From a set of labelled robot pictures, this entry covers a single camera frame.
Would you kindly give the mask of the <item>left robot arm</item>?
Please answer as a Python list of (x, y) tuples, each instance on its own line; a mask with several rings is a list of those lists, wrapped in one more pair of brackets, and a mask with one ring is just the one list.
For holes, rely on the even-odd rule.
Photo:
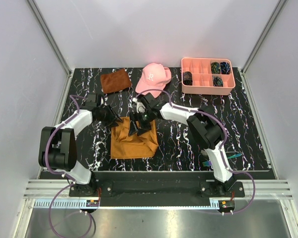
[(73, 114), (41, 131), (38, 163), (50, 173), (72, 180), (84, 195), (93, 196), (97, 192), (97, 181), (94, 173), (77, 160), (76, 137), (96, 121), (116, 127), (122, 119), (101, 94), (71, 95), (70, 98), (76, 106)]

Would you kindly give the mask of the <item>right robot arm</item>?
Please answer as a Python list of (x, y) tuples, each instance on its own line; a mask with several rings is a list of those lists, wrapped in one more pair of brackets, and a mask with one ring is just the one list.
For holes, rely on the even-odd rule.
[(134, 97), (132, 104), (129, 135), (140, 136), (148, 132), (151, 130), (150, 123), (156, 119), (172, 120), (188, 126), (193, 139), (207, 153), (213, 167), (215, 181), (211, 184), (208, 196), (225, 197), (232, 193), (236, 178), (224, 150), (227, 134), (213, 115), (198, 108), (160, 101), (150, 93)]

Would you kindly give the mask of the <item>orange cloth napkin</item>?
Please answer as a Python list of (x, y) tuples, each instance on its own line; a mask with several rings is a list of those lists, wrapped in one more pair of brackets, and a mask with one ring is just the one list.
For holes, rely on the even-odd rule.
[(155, 121), (150, 123), (151, 130), (138, 136), (129, 136), (130, 119), (122, 117), (117, 127), (111, 128), (110, 158), (140, 159), (151, 158), (155, 155), (159, 143)]

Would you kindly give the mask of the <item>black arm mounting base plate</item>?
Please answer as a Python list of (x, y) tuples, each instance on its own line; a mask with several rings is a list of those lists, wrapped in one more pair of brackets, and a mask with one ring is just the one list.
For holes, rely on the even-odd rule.
[(164, 208), (208, 206), (211, 198), (244, 198), (242, 182), (225, 191), (212, 172), (95, 172), (95, 186), (75, 186), (71, 197), (100, 195), (105, 207)]

